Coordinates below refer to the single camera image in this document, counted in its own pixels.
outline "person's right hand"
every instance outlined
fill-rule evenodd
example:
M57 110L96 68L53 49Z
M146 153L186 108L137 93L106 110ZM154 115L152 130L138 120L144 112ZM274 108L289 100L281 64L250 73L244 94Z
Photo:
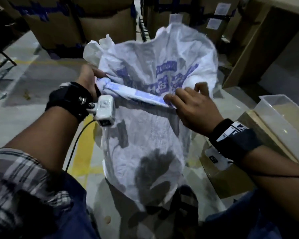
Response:
M197 83L195 90L178 88L175 95L167 94L164 100L177 108L176 113L186 127L201 135L208 137L224 120L208 95L206 82Z

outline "plaid shirt sleeve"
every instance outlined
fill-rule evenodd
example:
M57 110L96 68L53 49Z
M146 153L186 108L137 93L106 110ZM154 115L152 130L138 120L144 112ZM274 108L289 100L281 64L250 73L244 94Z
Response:
M29 154L12 148L0 149L0 232L22 227L17 213L20 190L51 207L70 208L68 192L51 191L49 179L48 171Z

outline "concrete floor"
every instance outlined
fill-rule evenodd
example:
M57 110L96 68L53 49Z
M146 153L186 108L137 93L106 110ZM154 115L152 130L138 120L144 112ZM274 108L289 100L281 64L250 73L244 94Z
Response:
M25 34L5 52L17 62L18 66L13 67L0 82L0 90L8 93L7 98L0 100L0 147L43 113L47 101L46 94L64 80L74 80L83 63L80 59L51 60L44 50L39 49L39 43L32 32ZM9 67L11 64L6 64L1 70ZM64 76L64 73L69 73L69 77ZM46 77L44 84L49 85L42 86L43 81L37 78L38 75ZM222 79L223 75L219 72L214 101L225 118L235 120L244 111L253 108L255 103L239 88L223 90ZM22 99L25 90L30 100ZM76 136L89 119L80 124ZM173 228L173 215L166 220L160 220L159 213L147 214L142 206L123 196L104 179L103 152L100 149L101 134L101 129L95 124L84 131L69 169L69 172L87 189L87 204L95 212L101 237L169 238ZM201 135L196 135L192 140L187 166L183 172L184 183L190 185L198 197L200 220L226 209L199 161L205 142L205 138Z

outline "clear plastic container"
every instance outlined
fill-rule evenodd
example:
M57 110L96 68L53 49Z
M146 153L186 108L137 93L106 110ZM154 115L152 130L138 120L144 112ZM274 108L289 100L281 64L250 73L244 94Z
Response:
M299 161L299 106L286 95L260 98L255 112Z

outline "hand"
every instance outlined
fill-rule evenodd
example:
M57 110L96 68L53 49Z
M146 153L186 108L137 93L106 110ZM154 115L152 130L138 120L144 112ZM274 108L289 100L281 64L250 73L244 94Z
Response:
M201 135L208 137L224 120L208 95L206 82L197 83L195 90L178 88L175 95L167 94L164 100L177 108L176 113L186 127Z
M98 96L100 96L101 94L95 84L95 76L98 78L107 77L103 71L91 67L88 64L84 64L82 65L80 76L76 80L77 83L82 85L91 93L94 101L96 101L98 99Z

